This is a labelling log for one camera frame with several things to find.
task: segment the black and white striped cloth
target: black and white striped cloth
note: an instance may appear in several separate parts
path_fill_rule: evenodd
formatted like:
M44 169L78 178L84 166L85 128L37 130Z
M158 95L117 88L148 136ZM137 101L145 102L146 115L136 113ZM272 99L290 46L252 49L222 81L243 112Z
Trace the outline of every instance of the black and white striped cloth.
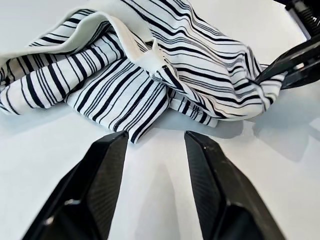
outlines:
M283 76L255 83L251 49L187 0L92 0L28 47L0 55L0 110L65 101L133 143L168 108L215 127L266 111Z

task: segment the white table surface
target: white table surface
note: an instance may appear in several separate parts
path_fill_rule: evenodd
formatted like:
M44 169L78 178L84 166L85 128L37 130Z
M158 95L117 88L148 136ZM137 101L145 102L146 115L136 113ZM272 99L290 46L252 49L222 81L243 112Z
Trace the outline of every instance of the white table surface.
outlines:
M84 2L1 0L0 51L25 45ZM191 2L202 18L251 46L261 63L304 41L283 7L271 0ZM168 111L139 144L128 145L109 239L202 239L184 130L207 134L221 145L289 240L320 239L319 103L316 82L281 92L261 116L216 128ZM0 114L0 239L20 239L58 181L107 133L64 104L23 116Z

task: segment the fabric fold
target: fabric fold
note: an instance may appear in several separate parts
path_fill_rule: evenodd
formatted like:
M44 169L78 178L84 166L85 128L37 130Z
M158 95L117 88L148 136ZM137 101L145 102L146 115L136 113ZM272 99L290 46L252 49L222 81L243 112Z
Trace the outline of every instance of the fabric fold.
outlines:
M252 50L186 0L93 0L16 52L0 54L0 110L65 101L136 143L168 108L215 127L266 111L284 76L255 82Z

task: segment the garment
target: garment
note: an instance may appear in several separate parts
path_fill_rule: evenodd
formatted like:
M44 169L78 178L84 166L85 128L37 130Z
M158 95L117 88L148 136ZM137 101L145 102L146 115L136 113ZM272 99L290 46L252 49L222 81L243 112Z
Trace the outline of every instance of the garment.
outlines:
M0 109L25 114L65 101L137 140L168 108L202 124L266 111L283 76L255 83L251 49L186 0L93 0L28 47L0 55Z

